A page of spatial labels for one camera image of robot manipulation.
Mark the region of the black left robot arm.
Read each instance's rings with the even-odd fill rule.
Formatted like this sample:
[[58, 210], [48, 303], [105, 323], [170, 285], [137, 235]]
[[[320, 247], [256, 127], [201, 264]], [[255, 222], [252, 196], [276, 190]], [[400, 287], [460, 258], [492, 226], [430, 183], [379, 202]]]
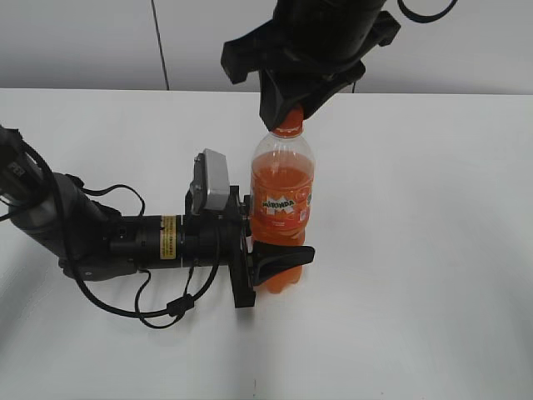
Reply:
[[3, 128], [1, 195], [7, 219], [82, 287], [144, 269], [226, 265], [235, 306], [250, 308], [257, 286], [315, 255], [309, 246], [247, 244], [250, 199], [229, 183], [226, 158], [211, 149], [195, 158], [182, 215], [124, 216], [78, 177], [52, 172], [18, 130]]

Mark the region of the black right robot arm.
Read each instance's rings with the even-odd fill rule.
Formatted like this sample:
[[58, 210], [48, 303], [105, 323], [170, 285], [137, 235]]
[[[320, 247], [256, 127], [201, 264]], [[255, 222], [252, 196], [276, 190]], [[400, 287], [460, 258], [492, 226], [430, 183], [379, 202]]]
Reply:
[[279, 1], [260, 27], [222, 48], [234, 84], [260, 78], [259, 116], [268, 130], [296, 106], [311, 117], [365, 74], [363, 57], [392, 43], [401, 25], [382, 1]]

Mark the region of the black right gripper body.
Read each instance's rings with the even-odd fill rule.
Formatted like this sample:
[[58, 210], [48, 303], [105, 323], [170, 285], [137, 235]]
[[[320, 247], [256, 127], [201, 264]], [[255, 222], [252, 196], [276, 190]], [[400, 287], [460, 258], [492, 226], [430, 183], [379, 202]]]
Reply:
[[277, 10], [260, 27], [225, 42], [221, 65], [234, 84], [260, 70], [332, 75], [374, 47], [390, 45], [400, 28], [381, 10]]

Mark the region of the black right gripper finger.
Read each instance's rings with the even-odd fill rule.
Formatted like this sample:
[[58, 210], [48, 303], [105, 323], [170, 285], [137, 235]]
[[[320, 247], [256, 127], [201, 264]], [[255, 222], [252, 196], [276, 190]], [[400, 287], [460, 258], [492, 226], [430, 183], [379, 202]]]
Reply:
[[316, 89], [316, 79], [308, 74], [261, 70], [259, 116], [268, 131], [278, 128], [296, 106], [303, 109], [304, 119], [315, 112], [309, 100]]
[[343, 78], [334, 79], [329, 82], [321, 82], [311, 93], [306, 95], [301, 101], [303, 118], [309, 119], [319, 108], [321, 108], [332, 96], [342, 89], [352, 87], [353, 81]]

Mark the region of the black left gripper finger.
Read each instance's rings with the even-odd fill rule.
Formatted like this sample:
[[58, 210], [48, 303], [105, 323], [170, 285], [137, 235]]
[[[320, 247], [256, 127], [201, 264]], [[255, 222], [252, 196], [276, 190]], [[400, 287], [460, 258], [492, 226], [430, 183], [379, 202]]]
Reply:
[[254, 242], [252, 284], [259, 286], [292, 268], [312, 263], [316, 250], [311, 246], [278, 246]]

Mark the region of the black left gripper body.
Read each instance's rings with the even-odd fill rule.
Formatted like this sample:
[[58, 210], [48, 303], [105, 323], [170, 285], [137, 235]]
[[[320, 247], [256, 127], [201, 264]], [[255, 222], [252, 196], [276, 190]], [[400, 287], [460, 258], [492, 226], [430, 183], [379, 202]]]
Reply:
[[251, 283], [246, 238], [249, 235], [250, 197], [241, 196], [237, 185], [230, 186], [230, 196], [221, 212], [203, 209], [192, 213], [193, 195], [185, 196], [185, 215], [181, 225], [181, 256], [185, 268], [211, 267], [206, 282], [192, 298], [207, 292], [220, 266], [227, 265], [236, 308], [255, 305], [256, 293]]

